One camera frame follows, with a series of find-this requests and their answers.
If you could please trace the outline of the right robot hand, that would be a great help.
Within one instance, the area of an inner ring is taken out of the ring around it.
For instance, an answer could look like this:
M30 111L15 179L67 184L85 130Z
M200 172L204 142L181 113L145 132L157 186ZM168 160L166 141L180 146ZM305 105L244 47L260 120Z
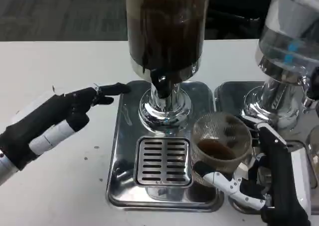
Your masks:
M226 177L212 166L198 161L194 171L214 188L235 202L256 210L269 226L311 225L311 193L308 156L302 146L293 148L268 123L255 125L262 153L250 170L264 166L270 169L270 199L263 187L243 177Z

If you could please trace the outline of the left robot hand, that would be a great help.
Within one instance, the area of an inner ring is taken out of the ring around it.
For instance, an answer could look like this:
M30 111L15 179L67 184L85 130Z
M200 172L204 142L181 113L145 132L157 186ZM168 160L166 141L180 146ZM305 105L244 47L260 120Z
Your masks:
M31 142L53 126L66 122L73 132L85 127L89 118L87 112L95 105L110 105L114 96L130 92L126 84L116 83L93 86L77 91L52 93L27 114L19 112L14 120L0 134L0 149L18 169L22 170L41 153L30 147Z

